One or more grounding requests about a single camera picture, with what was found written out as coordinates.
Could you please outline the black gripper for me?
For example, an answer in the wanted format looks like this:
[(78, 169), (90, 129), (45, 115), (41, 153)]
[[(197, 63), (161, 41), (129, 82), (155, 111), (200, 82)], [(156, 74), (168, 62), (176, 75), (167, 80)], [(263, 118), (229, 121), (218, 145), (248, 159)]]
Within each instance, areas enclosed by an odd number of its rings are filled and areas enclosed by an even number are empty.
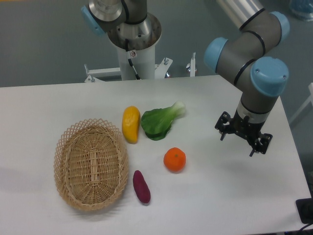
[(242, 119), (239, 115), (235, 115), (232, 119), (230, 114), (224, 111), (215, 124), (215, 129), (219, 131), (223, 141), (227, 134), (232, 134), (232, 128), (234, 134), (247, 140), (252, 150), (249, 154), (250, 157), (254, 153), (266, 154), (268, 146), (273, 138), (272, 134), (260, 133), (264, 122), (250, 123), (248, 122), (248, 116)]

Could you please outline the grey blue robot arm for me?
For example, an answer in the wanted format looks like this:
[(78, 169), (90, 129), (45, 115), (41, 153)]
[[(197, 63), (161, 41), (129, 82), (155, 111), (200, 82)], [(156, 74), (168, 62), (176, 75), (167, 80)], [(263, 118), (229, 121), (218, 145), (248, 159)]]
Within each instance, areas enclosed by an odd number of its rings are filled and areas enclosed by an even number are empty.
[[(215, 127), (222, 136), (235, 134), (245, 139), (252, 153), (265, 154), (272, 135), (261, 129), (289, 78), (286, 64), (266, 53), (285, 40), (290, 24), (283, 14), (266, 11), (257, 0), (221, 0), (219, 5), (241, 35), (235, 41), (214, 39), (203, 60), (242, 96), (234, 116), (222, 113)], [(90, 29), (107, 34), (117, 49), (123, 80), (165, 77), (171, 61), (155, 63), (161, 25), (148, 12), (145, 0), (91, 0), (81, 12)]]

